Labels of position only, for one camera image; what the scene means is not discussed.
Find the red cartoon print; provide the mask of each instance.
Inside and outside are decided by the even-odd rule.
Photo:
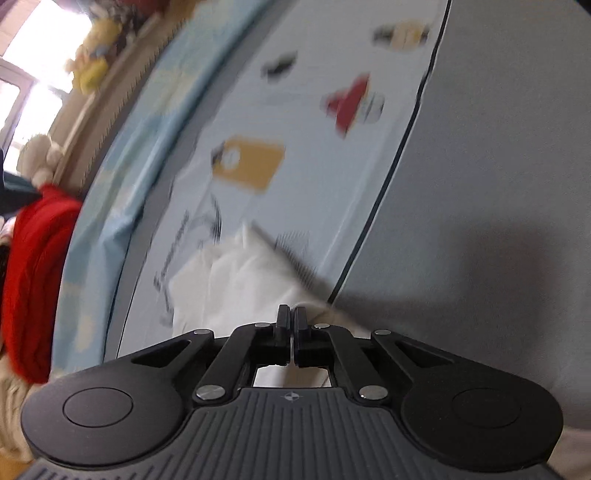
[[[369,73],[365,73],[357,77],[348,90],[339,90],[323,100],[323,109],[336,118],[336,129],[343,137],[356,120],[372,124],[382,115],[384,96],[368,90]]]

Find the white stuffed toy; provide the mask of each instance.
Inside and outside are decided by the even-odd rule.
[[[17,171],[39,189],[46,183],[53,182],[63,156],[61,147],[48,135],[35,135],[21,148]]]

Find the crosshair logo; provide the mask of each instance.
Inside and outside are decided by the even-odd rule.
[[[290,401],[293,403],[293,402],[299,400],[301,398],[301,396],[298,395],[296,392],[289,392],[289,393],[286,393],[285,395],[283,395],[283,398],[286,399],[287,401]]]

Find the metal pin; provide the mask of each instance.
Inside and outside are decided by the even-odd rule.
[[[217,400],[226,394],[226,390],[219,385],[203,385],[195,392],[201,400]]]
[[[365,385],[359,389],[359,396],[365,400],[382,400],[388,396],[388,390],[379,385]]]

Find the blue blanket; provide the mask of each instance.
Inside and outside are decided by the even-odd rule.
[[[269,1],[200,4],[151,73],[74,230],[57,305],[53,377],[102,362],[119,275],[146,195],[217,67]]]

